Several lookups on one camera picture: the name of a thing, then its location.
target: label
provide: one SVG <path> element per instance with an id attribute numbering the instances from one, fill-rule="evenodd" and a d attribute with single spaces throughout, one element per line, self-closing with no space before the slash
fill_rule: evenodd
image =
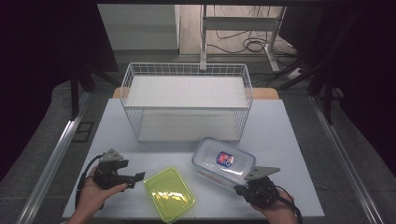
<path id="1" fill-rule="evenodd" d="M 216 158 L 216 163 L 225 167 L 230 167 L 233 164 L 233 155 L 221 151 Z"/>

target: white wall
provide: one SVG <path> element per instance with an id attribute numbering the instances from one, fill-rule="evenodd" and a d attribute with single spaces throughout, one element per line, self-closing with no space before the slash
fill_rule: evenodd
<path id="1" fill-rule="evenodd" d="M 113 50 L 178 49 L 178 6 L 98 4 L 98 7 Z"/>

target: white table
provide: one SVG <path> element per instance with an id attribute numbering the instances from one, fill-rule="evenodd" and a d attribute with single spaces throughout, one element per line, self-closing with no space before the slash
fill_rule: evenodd
<path id="1" fill-rule="evenodd" d="M 253 210 L 245 199 L 233 190 L 195 173 L 191 157 L 198 144 L 138 143 L 121 107 L 120 99 L 110 99 L 81 169 L 85 169 L 94 156 L 114 148 L 124 159 L 129 160 L 128 167 L 119 169 L 120 175 L 146 172 L 146 179 L 169 166 L 180 172 L 196 200 L 194 207 L 184 214 L 182 219 L 263 218 L 261 213 Z M 254 100 L 241 141 L 232 145 L 253 154 L 257 165 L 281 168 L 280 172 L 270 175 L 270 178 L 294 196 L 303 217 L 324 216 L 281 100 Z M 74 190 L 63 217 L 71 217 L 73 214 L 75 193 Z M 108 199 L 104 209 L 94 216 L 160 220 L 142 182 L 136 183 L 134 189 L 127 189 Z"/>

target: container lid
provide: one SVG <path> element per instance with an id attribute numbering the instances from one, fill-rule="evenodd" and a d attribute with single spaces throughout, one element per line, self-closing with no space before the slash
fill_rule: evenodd
<path id="1" fill-rule="evenodd" d="M 177 221 L 195 202 L 174 167 L 168 167 L 145 180 L 144 186 L 166 223 Z"/>
<path id="2" fill-rule="evenodd" d="M 256 158 L 236 147 L 207 137 L 192 156 L 192 163 L 235 185 L 246 185 L 244 177 L 256 164 Z"/>

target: gray floor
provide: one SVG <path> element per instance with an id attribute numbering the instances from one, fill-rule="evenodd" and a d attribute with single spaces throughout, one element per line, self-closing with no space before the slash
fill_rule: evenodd
<path id="1" fill-rule="evenodd" d="M 120 74 L 110 74 L 118 80 L 123 78 L 127 62 L 198 62 L 198 56 L 133 55 L 117 54 Z M 267 73 L 270 68 L 265 57 L 209 57 L 210 63 L 246 63 L 250 73 Z M 86 154 L 90 149 L 95 130 L 115 90 L 111 84 L 92 76 L 96 90 L 92 93 L 89 108 L 83 122 L 92 123 L 92 134 L 87 142 L 73 142 L 67 149 L 62 164 L 49 191 L 41 204 L 34 223 L 61 223 L 62 213 L 77 181 Z M 265 80 L 266 75 L 252 76 L 252 82 Z M 273 85 L 286 81 L 286 77 Z M 334 153 L 318 116 L 306 93 L 309 82 L 299 83 L 279 93 L 290 116 L 291 125 L 304 155 L 308 171 L 318 193 L 325 217 L 306 219 L 304 223 L 369 223 L 361 203 L 356 197 L 345 172 Z M 52 104 L 26 149 L 0 183 L 0 223 L 15 223 L 37 179 L 70 116 L 69 84 L 54 89 Z M 396 223 L 396 179 L 381 161 L 374 149 L 354 127 L 339 107 L 332 104 L 333 127 L 338 132 L 348 155 L 353 160 L 385 223 Z M 84 139 L 76 134 L 75 140 Z M 128 223 L 120 220 L 93 220 L 92 223 Z"/>

